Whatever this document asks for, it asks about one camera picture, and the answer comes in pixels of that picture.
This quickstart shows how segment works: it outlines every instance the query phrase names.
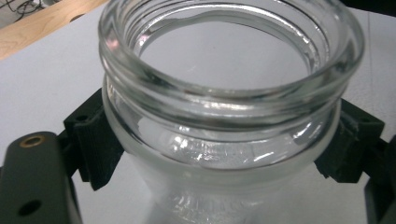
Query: white tabletop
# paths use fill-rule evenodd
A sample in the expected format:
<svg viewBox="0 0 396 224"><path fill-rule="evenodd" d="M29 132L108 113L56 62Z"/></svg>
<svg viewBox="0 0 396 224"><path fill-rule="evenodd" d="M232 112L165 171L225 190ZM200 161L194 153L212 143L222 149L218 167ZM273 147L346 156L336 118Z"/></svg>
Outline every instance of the white tabletop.
<svg viewBox="0 0 396 224"><path fill-rule="evenodd" d="M0 62L0 164L7 146L38 131L60 133L63 120L102 85L97 23L103 7L73 21ZM344 95L396 134L396 19L353 10L366 37L362 65ZM110 183L96 192L74 176L84 223L164 223L149 190L123 156ZM363 188L324 179L310 165L281 196L268 202L257 223L366 223Z"/></svg>

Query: glass jar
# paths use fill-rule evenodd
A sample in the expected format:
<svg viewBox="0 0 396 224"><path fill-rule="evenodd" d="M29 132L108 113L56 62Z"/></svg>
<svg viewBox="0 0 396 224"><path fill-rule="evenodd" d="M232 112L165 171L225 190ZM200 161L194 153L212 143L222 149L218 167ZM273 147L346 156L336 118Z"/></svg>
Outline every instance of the glass jar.
<svg viewBox="0 0 396 224"><path fill-rule="evenodd" d="M99 36L110 125L186 223L245 223L312 163L364 46L336 0L111 1Z"/></svg>

